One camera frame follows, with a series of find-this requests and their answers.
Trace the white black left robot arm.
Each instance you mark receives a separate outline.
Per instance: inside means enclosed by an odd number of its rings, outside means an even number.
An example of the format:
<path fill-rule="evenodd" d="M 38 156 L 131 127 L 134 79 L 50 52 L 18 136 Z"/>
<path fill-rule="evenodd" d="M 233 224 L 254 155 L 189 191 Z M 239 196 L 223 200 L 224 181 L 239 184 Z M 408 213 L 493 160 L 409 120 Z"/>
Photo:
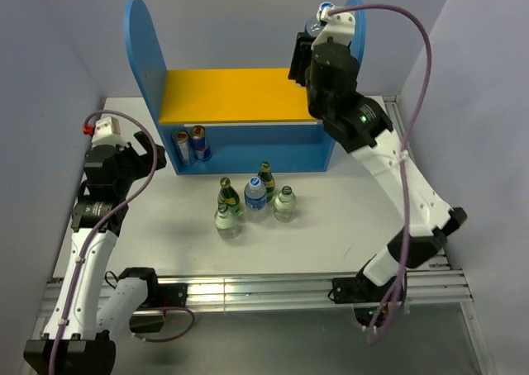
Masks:
<path fill-rule="evenodd" d="M 165 150 L 143 131 L 134 134 L 145 149 L 137 154 L 120 134 L 93 134 L 84 156 L 85 179 L 77 192 L 70 228 L 71 249 L 60 294 L 39 339 L 24 348 L 38 374 L 109 374 L 117 339 L 134 312 L 157 308 L 161 288 L 153 268 L 126 268 L 106 303 L 99 302 L 108 260 L 116 246 L 137 180 L 150 182 L 165 167 Z"/>

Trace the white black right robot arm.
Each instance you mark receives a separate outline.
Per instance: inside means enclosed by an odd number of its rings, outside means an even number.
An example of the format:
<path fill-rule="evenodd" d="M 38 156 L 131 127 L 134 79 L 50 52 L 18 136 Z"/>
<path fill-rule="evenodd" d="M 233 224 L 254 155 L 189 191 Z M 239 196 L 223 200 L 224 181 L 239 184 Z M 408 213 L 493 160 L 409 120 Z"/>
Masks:
<path fill-rule="evenodd" d="M 305 88 L 309 114 L 365 167 L 409 224 L 353 278 L 333 280 L 335 303 L 383 300 L 401 267 L 418 268 L 436 256 L 467 219 L 463 208 L 452 207 L 437 195 L 404 153 L 384 108 L 357 92 L 359 70 L 347 45 L 297 34 L 288 77 Z"/>

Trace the Pocari Sweat bottle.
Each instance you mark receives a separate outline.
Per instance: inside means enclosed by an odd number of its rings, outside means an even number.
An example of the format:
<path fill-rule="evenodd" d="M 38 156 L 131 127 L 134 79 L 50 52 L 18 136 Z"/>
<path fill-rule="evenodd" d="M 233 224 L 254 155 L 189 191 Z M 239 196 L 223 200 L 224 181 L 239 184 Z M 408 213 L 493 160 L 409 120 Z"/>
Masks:
<path fill-rule="evenodd" d="M 319 5 L 316 14 L 310 17 L 305 23 L 303 31 L 305 34 L 308 34 L 312 38 L 318 37 L 325 26 L 325 22 L 321 22 L 322 12 L 328 7 L 334 7 L 334 4 L 331 2 L 323 2 Z"/>
<path fill-rule="evenodd" d="M 258 223 L 267 216 L 267 191 L 263 180 L 254 176 L 245 186 L 245 210 L 248 221 Z"/>

